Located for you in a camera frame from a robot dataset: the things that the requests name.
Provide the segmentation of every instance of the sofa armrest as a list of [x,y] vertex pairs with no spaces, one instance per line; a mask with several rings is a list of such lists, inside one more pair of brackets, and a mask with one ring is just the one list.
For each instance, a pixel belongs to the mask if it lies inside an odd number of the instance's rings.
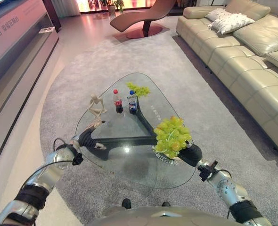
[[183,16],[186,19],[201,19],[204,18],[209,12],[216,8],[224,8],[223,6],[196,6],[187,7],[183,11]]

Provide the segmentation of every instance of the white throw pillow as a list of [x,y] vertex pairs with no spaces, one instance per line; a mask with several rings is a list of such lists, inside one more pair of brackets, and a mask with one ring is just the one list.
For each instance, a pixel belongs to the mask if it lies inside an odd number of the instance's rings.
[[225,16],[230,16],[232,13],[227,12],[222,8],[216,8],[215,10],[209,12],[205,17],[210,19],[211,21],[215,21],[216,19],[221,19]]
[[208,27],[217,30],[220,34],[227,34],[254,22],[253,19],[248,18],[246,15],[237,13],[216,19]]

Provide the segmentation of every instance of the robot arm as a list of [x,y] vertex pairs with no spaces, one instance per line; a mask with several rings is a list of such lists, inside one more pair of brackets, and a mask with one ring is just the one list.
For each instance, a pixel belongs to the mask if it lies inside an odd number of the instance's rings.
[[70,144],[64,144],[46,158],[46,164],[32,174],[22,185],[16,198],[0,213],[0,225],[31,226],[39,210],[44,208],[47,196],[52,192],[64,170],[71,164],[79,165],[83,158],[79,153],[81,146],[102,149],[103,145],[91,138],[91,133],[98,125],[75,136]]
[[[102,144],[91,138],[91,133],[96,126],[98,124],[85,130],[80,136],[75,136],[69,145],[61,145],[57,151],[47,157],[46,164],[28,178],[16,198],[0,214],[0,225],[31,226],[34,224],[39,210],[43,209],[47,196],[64,170],[71,163],[78,165],[82,162],[79,148],[86,146],[105,149]],[[202,152],[198,146],[188,143],[187,148],[181,150],[178,157],[189,165],[197,167],[201,172],[202,181],[207,180],[217,191],[238,223],[246,226],[272,226],[257,211],[247,191],[231,178],[228,171],[217,167],[217,161],[210,164],[202,159]]]
[[187,149],[180,151],[178,157],[201,172],[202,181],[207,180],[216,190],[238,223],[246,226],[272,226],[257,210],[246,189],[235,182],[227,170],[217,167],[217,161],[211,164],[202,159],[198,146],[187,142]]

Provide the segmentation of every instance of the glass coffee table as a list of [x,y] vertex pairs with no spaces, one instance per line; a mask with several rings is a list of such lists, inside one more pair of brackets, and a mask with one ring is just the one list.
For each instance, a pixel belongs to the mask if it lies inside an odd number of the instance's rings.
[[[147,97],[139,98],[137,114],[129,112],[127,96],[130,90],[126,82],[130,81],[150,89]],[[122,98],[122,113],[116,112],[114,89],[118,90]],[[191,179],[194,167],[180,159],[172,160],[153,151],[153,145],[156,144],[153,128],[164,118],[178,114],[148,76],[141,73],[129,74],[114,83],[100,97],[107,109],[100,116],[105,122],[91,136],[107,149],[88,150],[82,147],[81,152],[85,158],[111,174],[152,188],[174,188]],[[90,111],[86,111],[78,122],[76,134],[81,134],[94,118]]]

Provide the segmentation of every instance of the gray carpet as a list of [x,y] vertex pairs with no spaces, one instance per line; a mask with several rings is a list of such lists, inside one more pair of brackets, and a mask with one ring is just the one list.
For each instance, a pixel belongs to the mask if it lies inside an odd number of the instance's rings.
[[[74,135],[91,93],[100,95],[127,74],[144,73],[184,118],[204,157],[228,169],[247,189],[259,211],[278,225],[278,151],[190,48],[180,38],[173,39],[174,35],[166,31],[122,43],[107,40],[67,65],[44,103],[40,128],[44,156],[51,152],[56,137],[68,141]],[[119,179],[84,161],[66,171],[57,189],[85,225],[125,197],[133,201],[134,207],[169,201],[173,206],[222,217],[228,212],[216,191],[197,173],[180,187],[158,190]]]

